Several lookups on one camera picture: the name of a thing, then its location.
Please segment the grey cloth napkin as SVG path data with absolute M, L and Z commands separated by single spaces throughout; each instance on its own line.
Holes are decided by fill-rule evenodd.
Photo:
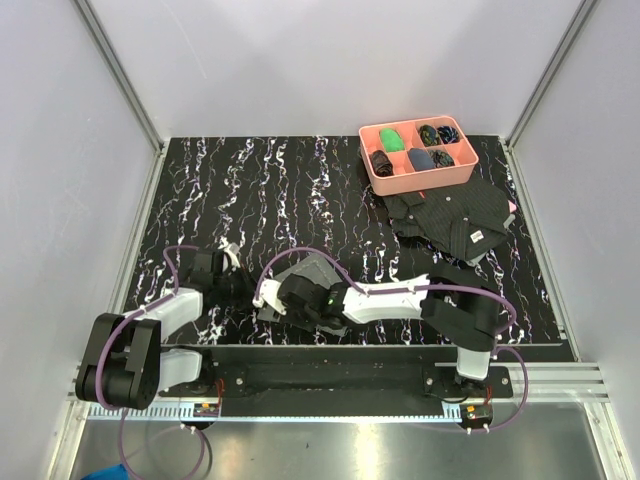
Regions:
M 289 268 L 286 268 L 282 272 L 276 274 L 274 279 L 282 282 L 294 274 L 305 277 L 324 288 L 329 288 L 331 285 L 342 281 L 341 277 L 336 273 L 331 264 L 324 257 L 316 253 L 309 253 L 296 264 L 293 264 Z M 319 330 L 339 338 L 344 337 L 347 333 L 346 326 L 331 328 L 312 324 L 310 320 L 299 319 L 295 315 L 282 316 L 268 304 L 264 304 L 264 306 L 258 310 L 257 319 L 278 324 L 292 325 L 308 332 L 315 332 L 316 330 Z

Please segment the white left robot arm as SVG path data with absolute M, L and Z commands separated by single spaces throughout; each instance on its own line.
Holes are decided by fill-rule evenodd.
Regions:
M 162 341 L 216 307 L 249 303 L 255 286 L 240 260 L 240 247 L 195 247 L 181 276 L 164 250 L 174 286 L 165 296 L 124 313 L 103 313 L 93 324 L 75 379 L 76 398 L 107 410 L 144 410 L 158 392 L 182 384 L 196 396 L 215 386 L 216 372 L 191 348 L 165 351 Z

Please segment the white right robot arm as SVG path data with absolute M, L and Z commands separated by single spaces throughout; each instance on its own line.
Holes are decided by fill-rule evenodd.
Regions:
M 276 318 L 306 330 L 338 334 L 383 320 L 424 321 L 457 349 L 454 384 L 476 396 L 490 383 L 489 364 L 498 333 L 499 296 L 461 271 L 432 274 L 397 283 L 347 281 L 323 286 L 289 273 L 262 279 L 253 304 L 271 308 Z

